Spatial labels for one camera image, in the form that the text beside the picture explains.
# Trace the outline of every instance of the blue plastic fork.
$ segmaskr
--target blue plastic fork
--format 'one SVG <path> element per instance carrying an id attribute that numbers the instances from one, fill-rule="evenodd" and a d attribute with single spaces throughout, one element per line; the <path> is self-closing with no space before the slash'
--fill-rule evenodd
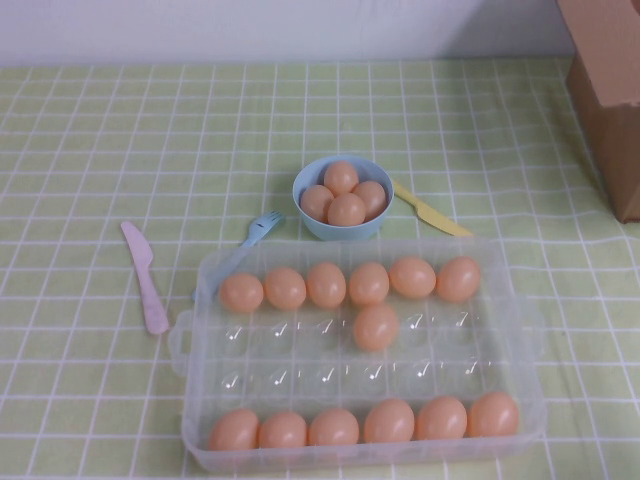
<path id="1" fill-rule="evenodd" d="M 284 220 L 284 215 L 272 210 L 271 212 L 260 215 L 251 222 L 247 239 L 207 278 L 206 285 L 211 289 L 211 295 L 215 295 L 222 281 L 238 268 L 242 260 L 244 260 L 249 253 L 249 249 L 266 237 L 282 220 Z M 191 298 L 195 301 L 195 291 L 191 294 Z"/>

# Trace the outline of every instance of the pink plastic knife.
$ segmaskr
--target pink plastic knife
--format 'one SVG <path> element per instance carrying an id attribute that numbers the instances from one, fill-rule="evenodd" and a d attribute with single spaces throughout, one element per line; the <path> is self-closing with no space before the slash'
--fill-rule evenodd
<path id="1" fill-rule="evenodd" d="M 149 330 L 149 333 L 159 335 L 169 328 L 169 320 L 149 272 L 149 267 L 153 260 L 153 252 L 149 242 L 133 223 L 122 222 L 120 228 L 122 228 L 122 233 L 124 233 L 124 237 L 129 244 L 133 265 L 138 275 L 147 330 Z"/>

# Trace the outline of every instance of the light blue bowl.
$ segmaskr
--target light blue bowl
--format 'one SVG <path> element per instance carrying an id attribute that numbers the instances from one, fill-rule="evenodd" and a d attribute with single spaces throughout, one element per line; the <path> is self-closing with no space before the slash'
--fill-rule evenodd
<path id="1" fill-rule="evenodd" d="M 336 227 L 334 225 L 327 225 L 326 223 L 314 220 L 300 208 L 300 197 L 303 192 L 313 185 L 321 185 L 323 183 L 324 172 L 327 167 L 338 160 L 346 160 L 353 165 L 358 172 L 360 182 L 374 180 L 384 188 L 384 191 L 387 194 L 387 206 L 376 218 L 353 227 Z M 393 183 L 391 182 L 391 177 L 389 177 L 387 172 L 372 161 L 353 155 L 334 155 L 315 160 L 304 167 L 300 173 L 298 173 L 298 176 L 293 182 L 293 201 L 296 203 L 296 207 L 298 207 L 298 211 L 302 217 L 302 222 L 309 231 L 320 240 L 365 240 L 371 237 L 374 233 L 380 230 L 382 222 L 389 212 L 391 200 L 393 200 Z"/>

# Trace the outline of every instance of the clear plastic container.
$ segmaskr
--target clear plastic container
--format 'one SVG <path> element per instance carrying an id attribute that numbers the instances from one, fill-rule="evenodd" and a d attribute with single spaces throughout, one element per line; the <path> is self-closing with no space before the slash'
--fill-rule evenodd
<path id="1" fill-rule="evenodd" d="M 177 373 L 187 375 L 182 437 L 210 472 L 265 472 L 379 463 L 468 460 L 521 452 L 543 433 L 546 409 L 533 360 L 541 350 L 540 318 L 512 292 L 500 250 L 479 238 L 410 241 L 262 244 L 251 249 L 237 271 L 263 279 L 272 268 L 289 266 L 305 276 L 313 264 L 332 261 L 347 276 L 359 264 L 378 261 L 387 269 L 403 255 L 420 255 L 436 271 L 458 255 L 481 267 L 476 295 L 447 304 L 432 294 L 411 301 L 390 293 L 387 301 L 401 322 L 384 352 L 355 347 L 351 325 L 356 309 L 346 301 L 323 311 L 307 299 L 296 312 L 265 302 L 252 315 L 234 315 L 211 296 L 206 278 L 232 251 L 208 256 L 198 274 L 193 312 L 183 312 L 169 336 Z M 190 353 L 181 346 L 191 331 Z M 331 407 L 350 410 L 360 421 L 385 398 L 406 400 L 418 410 L 438 395 L 454 395 L 465 406 L 494 390 L 508 392 L 520 409 L 515 436 L 212 452 L 207 440 L 215 421 L 238 407 L 263 421 L 292 409 L 310 423 Z"/>

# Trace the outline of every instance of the plastic egg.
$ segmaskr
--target plastic egg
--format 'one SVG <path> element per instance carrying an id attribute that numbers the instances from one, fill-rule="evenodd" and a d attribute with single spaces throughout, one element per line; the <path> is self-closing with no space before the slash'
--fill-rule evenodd
<path id="1" fill-rule="evenodd" d="M 382 302 L 389 293 L 389 275 L 377 262 L 357 267 L 349 277 L 349 296 L 356 305 L 374 305 Z"/>
<path id="2" fill-rule="evenodd" d="M 347 281 L 334 263 L 318 263 L 307 273 L 307 293 L 318 307 L 336 308 L 347 294 Z"/>
<path id="3" fill-rule="evenodd" d="M 324 186 L 331 190 L 334 197 L 352 192 L 359 182 L 358 172 L 345 160 L 333 162 L 324 172 Z"/>
<path id="4" fill-rule="evenodd" d="M 480 267 L 471 257 L 456 257 L 438 272 L 436 292 L 443 300 L 462 303 L 473 296 L 480 285 Z"/>
<path id="5" fill-rule="evenodd" d="M 411 299 L 427 297 L 436 286 L 436 272 L 420 257 L 402 257 L 389 269 L 393 288 Z"/>
<path id="6" fill-rule="evenodd" d="M 295 412 L 280 412 L 260 427 L 260 448 L 297 448 L 307 444 L 307 422 Z"/>
<path id="7" fill-rule="evenodd" d="M 451 396 L 437 397 L 427 403 L 416 420 L 416 440 L 462 438 L 467 430 L 467 410 Z"/>
<path id="8" fill-rule="evenodd" d="M 307 285 L 298 272 L 289 267 L 271 270 L 264 280 L 269 303 L 280 310 L 295 310 L 307 297 Z"/>
<path id="9" fill-rule="evenodd" d="M 480 397 L 469 410 L 467 434 L 470 437 L 515 435 L 519 424 L 518 405 L 504 392 Z"/>
<path id="10" fill-rule="evenodd" d="M 396 312 L 389 305 L 380 303 L 363 308 L 353 322 L 353 340 L 361 350 L 384 350 L 398 336 L 400 325 Z"/>
<path id="11" fill-rule="evenodd" d="M 309 445 L 355 445 L 359 438 L 358 420 L 344 408 L 325 410 L 309 427 Z"/>
<path id="12" fill-rule="evenodd" d="M 407 402 L 390 398 L 373 407 L 364 422 L 366 443 L 408 442 L 413 437 L 415 418 Z"/>
<path id="13" fill-rule="evenodd" d="M 358 195 L 364 202 L 365 222 L 376 218 L 387 206 L 387 194 L 384 188 L 373 180 L 362 182 L 355 188 L 353 193 Z"/>
<path id="14" fill-rule="evenodd" d="M 220 303 L 235 313 L 251 313 L 264 299 L 262 283 L 248 273 L 235 273 L 228 276 L 218 291 Z"/>
<path id="15" fill-rule="evenodd" d="M 365 215 L 362 199 L 353 193 L 343 193 L 329 205 L 327 221 L 336 227 L 353 227 L 364 222 Z"/>
<path id="16" fill-rule="evenodd" d="M 333 199 L 333 193 L 327 187 L 314 185 L 307 188 L 300 197 L 300 208 L 314 220 L 327 223 L 329 205 Z"/>
<path id="17" fill-rule="evenodd" d="M 216 422 L 209 450 L 251 450 L 258 446 L 258 416 L 248 408 L 233 410 Z"/>

